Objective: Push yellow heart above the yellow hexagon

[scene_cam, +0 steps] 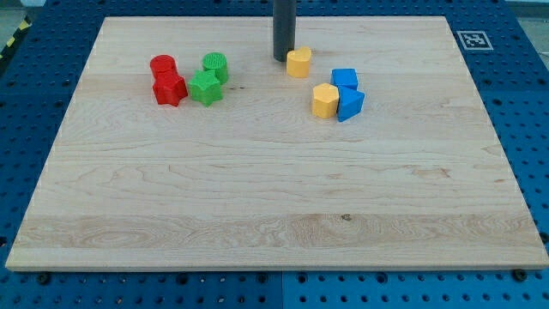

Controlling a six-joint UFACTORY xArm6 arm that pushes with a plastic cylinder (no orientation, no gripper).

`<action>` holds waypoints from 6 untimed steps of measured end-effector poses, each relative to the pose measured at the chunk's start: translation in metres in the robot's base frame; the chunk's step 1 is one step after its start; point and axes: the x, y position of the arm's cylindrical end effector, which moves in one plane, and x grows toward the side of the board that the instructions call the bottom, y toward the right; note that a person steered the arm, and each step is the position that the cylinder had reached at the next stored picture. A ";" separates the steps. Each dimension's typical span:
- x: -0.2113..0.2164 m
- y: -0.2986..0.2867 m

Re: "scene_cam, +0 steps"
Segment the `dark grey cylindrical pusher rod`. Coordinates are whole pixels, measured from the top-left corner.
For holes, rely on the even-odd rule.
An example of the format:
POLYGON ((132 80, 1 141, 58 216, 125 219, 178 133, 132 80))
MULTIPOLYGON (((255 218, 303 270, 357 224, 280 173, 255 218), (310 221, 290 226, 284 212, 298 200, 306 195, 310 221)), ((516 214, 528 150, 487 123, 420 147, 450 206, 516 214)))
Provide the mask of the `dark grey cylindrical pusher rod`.
POLYGON ((296 16, 296 0, 273 1, 273 54, 279 62, 286 62, 294 49, 296 16))

